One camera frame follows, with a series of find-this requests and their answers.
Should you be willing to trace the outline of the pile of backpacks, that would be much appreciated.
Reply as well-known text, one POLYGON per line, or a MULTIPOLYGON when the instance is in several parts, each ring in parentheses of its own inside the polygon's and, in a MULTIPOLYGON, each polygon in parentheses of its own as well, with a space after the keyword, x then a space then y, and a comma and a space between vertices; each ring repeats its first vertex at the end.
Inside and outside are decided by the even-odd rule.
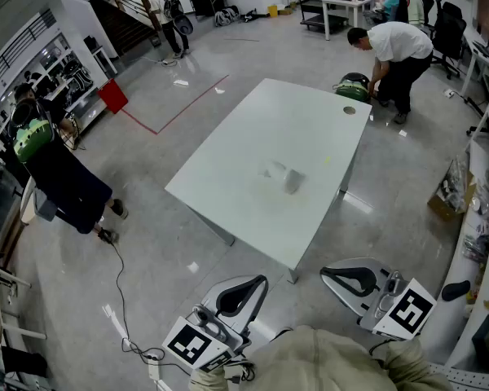
POLYGON ((224 7, 222 10, 217 11, 214 15, 214 22, 216 27, 227 26, 240 19, 240 12, 236 6, 224 7))

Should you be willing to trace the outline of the black platform cart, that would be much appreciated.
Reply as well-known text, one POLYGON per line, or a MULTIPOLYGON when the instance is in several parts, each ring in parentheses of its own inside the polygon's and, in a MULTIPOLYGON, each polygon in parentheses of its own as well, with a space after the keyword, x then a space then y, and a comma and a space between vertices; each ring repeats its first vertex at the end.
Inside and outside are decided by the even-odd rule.
MULTIPOLYGON (((324 11, 320 0, 298 0, 302 21, 308 29, 315 28, 324 31, 324 11)), ((328 23, 331 31, 341 29, 347 25, 348 18, 337 11, 337 6, 328 4, 328 23)))

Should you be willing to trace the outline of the grey bag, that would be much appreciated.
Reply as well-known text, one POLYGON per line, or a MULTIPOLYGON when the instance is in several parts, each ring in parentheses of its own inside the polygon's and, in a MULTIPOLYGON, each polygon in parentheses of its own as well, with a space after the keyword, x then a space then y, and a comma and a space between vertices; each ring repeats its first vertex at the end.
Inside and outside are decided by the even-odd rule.
POLYGON ((34 188, 33 194, 35 213, 44 220, 52 222, 58 212, 56 204, 50 201, 46 194, 37 187, 34 188))

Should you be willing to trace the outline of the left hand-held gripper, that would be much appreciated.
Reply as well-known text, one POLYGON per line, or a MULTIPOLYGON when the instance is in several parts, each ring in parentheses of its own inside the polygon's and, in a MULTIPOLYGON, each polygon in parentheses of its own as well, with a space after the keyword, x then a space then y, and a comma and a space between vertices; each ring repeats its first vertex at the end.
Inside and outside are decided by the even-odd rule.
POLYGON ((256 319, 267 292, 264 275, 216 283, 202 305, 178 318, 163 346, 192 370, 214 371, 228 364, 250 345, 248 325, 256 319), (215 313, 223 313, 224 322, 215 313))

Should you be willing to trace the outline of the round wooden table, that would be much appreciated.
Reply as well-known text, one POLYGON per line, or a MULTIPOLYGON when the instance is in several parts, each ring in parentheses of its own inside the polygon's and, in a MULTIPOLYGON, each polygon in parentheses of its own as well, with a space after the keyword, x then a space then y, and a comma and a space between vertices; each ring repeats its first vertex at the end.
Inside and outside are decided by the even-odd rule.
POLYGON ((24 192, 20 202, 20 220, 25 225, 28 225, 36 217, 36 206, 34 199, 34 190, 36 183, 30 177, 24 188, 24 192))

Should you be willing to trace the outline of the white perforated panel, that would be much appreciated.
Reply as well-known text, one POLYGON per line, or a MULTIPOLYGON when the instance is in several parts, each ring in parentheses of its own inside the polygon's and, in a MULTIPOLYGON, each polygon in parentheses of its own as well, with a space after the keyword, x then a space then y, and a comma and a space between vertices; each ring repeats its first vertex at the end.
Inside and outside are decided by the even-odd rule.
POLYGON ((430 363, 433 373, 444 375, 455 391, 489 391, 489 374, 430 363))

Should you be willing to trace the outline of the white power strip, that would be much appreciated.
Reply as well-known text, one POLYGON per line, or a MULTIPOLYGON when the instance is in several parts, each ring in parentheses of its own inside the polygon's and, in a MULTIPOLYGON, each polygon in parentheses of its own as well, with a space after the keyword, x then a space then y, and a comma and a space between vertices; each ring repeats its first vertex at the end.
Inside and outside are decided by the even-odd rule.
POLYGON ((159 361, 159 358, 155 354, 147 354, 146 358, 147 358, 147 362, 148 362, 149 377, 155 383, 158 383, 160 380, 160 361, 159 361))

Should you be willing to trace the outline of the white office desk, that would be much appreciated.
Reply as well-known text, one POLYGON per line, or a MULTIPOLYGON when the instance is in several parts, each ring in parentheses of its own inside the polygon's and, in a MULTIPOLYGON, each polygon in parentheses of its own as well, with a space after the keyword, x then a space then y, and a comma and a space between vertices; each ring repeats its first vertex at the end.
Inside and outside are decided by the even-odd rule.
POLYGON ((329 23, 329 14, 328 7, 330 5, 335 5, 339 7, 344 7, 346 10, 346 17, 349 17, 349 9, 353 11, 353 26, 355 28, 359 27, 359 19, 360 16, 364 12, 364 8, 369 6, 372 8, 374 2, 376 0, 320 0, 322 3, 323 9, 323 17, 324 17, 324 36, 325 40, 330 40, 330 23, 329 23))

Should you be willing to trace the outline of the green hard-shell backpack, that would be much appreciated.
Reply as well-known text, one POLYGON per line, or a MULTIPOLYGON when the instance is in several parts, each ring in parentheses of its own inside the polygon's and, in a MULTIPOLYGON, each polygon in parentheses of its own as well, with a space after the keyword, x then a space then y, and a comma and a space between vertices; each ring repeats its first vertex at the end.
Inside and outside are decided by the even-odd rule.
POLYGON ((20 100, 9 121, 9 135, 20 163, 27 163, 55 136, 50 115, 36 99, 20 100))

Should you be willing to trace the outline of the small white side table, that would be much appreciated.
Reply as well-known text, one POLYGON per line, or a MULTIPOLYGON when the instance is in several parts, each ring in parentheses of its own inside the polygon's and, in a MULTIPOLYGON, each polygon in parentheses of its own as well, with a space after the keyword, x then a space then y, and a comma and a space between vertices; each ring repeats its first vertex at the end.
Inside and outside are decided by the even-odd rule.
POLYGON ((93 49, 91 54, 95 58, 102 71, 108 77, 115 77, 117 75, 117 69, 114 66, 113 62, 107 56, 107 53, 105 52, 103 47, 99 46, 98 48, 93 49))

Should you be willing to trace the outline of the person's left forearm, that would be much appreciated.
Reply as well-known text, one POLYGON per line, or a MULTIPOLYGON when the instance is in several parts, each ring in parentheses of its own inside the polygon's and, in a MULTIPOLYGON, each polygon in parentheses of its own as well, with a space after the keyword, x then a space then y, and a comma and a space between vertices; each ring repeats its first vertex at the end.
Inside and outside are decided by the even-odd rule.
POLYGON ((229 391, 223 366, 211 372, 194 370, 190 375, 189 391, 229 391))

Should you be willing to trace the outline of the cardboard box of packets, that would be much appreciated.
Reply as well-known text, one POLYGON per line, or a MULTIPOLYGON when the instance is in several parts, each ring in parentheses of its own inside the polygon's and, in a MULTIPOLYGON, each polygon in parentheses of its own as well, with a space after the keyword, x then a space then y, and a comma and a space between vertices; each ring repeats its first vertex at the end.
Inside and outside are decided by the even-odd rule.
POLYGON ((444 222, 464 214, 473 198, 476 185, 467 160, 456 157, 427 202, 430 209, 444 222))

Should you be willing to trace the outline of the black folding frame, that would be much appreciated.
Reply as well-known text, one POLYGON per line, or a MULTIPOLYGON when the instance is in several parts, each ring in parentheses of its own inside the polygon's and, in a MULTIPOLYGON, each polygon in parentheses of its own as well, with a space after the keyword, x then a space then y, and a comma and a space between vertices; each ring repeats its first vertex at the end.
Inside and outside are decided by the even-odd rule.
POLYGON ((197 19, 213 17, 227 6, 226 0, 189 0, 189 2, 197 19))

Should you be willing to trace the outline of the white display shelf rack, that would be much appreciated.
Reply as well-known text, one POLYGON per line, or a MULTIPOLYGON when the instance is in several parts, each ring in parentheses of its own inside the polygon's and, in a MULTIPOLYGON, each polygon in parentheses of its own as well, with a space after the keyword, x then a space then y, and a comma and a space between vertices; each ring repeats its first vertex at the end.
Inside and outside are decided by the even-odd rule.
POLYGON ((92 72, 56 26, 43 32, 26 29, 0 54, 0 136, 11 119, 15 88, 23 83, 36 96, 61 102, 66 113, 97 89, 92 72))

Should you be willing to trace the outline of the grey hard-shell backpack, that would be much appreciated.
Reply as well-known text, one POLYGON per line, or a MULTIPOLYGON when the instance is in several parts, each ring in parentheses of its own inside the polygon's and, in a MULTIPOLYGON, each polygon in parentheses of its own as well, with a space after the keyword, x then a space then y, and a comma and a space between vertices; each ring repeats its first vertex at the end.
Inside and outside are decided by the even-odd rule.
POLYGON ((163 12, 182 35, 192 34, 192 22, 185 15, 182 3, 179 0, 165 0, 163 12))

